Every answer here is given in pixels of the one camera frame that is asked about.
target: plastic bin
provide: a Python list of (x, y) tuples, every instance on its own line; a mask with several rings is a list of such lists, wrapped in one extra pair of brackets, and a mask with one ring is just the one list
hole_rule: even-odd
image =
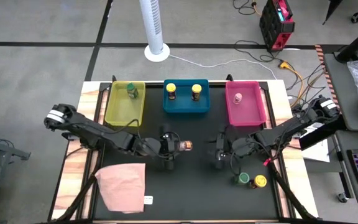
[[(174, 100), (168, 99), (168, 92), (165, 89), (169, 83), (173, 83), (177, 87)], [(191, 99), (191, 87), (194, 84), (199, 84), (202, 87), (200, 100), (198, 101)], [(162, 107), (167, 113), (205, 113), (211, 106), (209, 84), (208, 80), (205, 79), (165, 80), (163, 91)]]
[[(139, 95), (136, 99), (128, 96), (127, 85), (133, 83)], [(144, 82), (115, 81), (112, 83), (109, 103), (104, 120), (113, 126), (125, 126), (133, 119), (142, 124), (143, 107), (146, 96), (146, 85)]]
[[(234, 95), (241, 93), (240, 103), (234, 103)], [(265, 107), (256, 81), (226, 83), (226, 104), (229, 122), (234, 126), (257, 126), (266, 122)]]

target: yellow bin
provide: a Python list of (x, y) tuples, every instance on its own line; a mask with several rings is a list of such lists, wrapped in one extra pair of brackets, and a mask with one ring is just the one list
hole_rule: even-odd
[[(139, 93), (136, 99), (132, 99), (128, 95), (127, 85), (130, 83), (135, 85)], [(142, 124), (145, 96), (146, 85), (144, 82), (113, 82), (104, 119), (113, 126), (125, 126), (133, 119), (138, 119), (140, 126)], [(136, 121), (131, 123), (130, 126), (136, 127)]]

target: pink bin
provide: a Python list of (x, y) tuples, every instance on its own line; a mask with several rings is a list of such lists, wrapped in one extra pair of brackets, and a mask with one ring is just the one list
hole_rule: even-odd
[[(242, 99), (234, 103), (234, 95)], [(265, 107), (257, 81), (232, 81), (226, 83), (226, 104), (229, 122), (234, 126), (258, 126), (266, 122)]]

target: blue bin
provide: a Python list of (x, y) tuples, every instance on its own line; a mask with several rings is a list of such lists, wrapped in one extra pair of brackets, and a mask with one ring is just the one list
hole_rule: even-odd
[[(169, 83), (176, 85), (176, 99), (169, 100), (166, 86)], [(198, 101), (191, 99), (191, 87), (199, 84), (202, 87), (201, 97)], [(209, 110), (211, 102), (209, 100), (209, 84), (205, 79), (194, 80), (165, 80), (162, 107), (167, 113), (205, 113)]]

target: gray carpet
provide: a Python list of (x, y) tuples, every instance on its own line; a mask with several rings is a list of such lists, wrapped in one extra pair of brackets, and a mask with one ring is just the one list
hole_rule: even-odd
[[(94, 42), (106, 1), (0, 0), (0, 41)], [(348, 44), (358, 36), (358, 24), (349, 22), (349, 16), (358, 11), (358, 1), (345, 0), (325, 26), (321, 23), (327, 0), (288, 1), (297, 22), (289, 44)], [(264, 2), (258, 1), (259, 10)], [(166, 42), (232, 44), (246, 39), (262, 43), (259, 18), (238, 14), (231, 0), (166, 0), (160, 1), (160, 7)], [(139, 11), (138, 0), (115, 0), (103, 42), (146, 42)], [(175, 58), (151, 63), (142, 52), (102, 48), (92, 80), (110, 80), (111, 75), (120, 80), (216, 80), (228, 73), (235, 79), (272, 79), (268, 70), (249, 62), (201, 68)], [(46, 130), (42, 121), (55, 103), (78, 103), (91, 53), (92, 48), (85, 47), (0, 47), (0, 138), (32, 153), (29, 161), (15, 160), (9, 165), (0, 189), (0, 220), (23, 224), (47, 219), (67, 142), (59, 133)], [(251, 60), (230, 49), (172, 49), (171, 53), (202, 65), (238, 58)], [(303, 76), (319, 64), (314, 50), (285, 50), (279, 57), (288, 60)], [(264, 65), (290, 86), (294, 74), (277, 68), (277, 63)], [(316, 85), (326, 86), (324, 77)], [(288, 94), (296, 95), (299, 87)], [(308, 99), (316, 92), (311, 91)], [(327, 89), (321, 94), (330, 96)], [(356, 201), (341, 204), (333, 197), (343, 191), (337, 175), (312, 174), (310, 180), (321, 217), (358, 222)]]

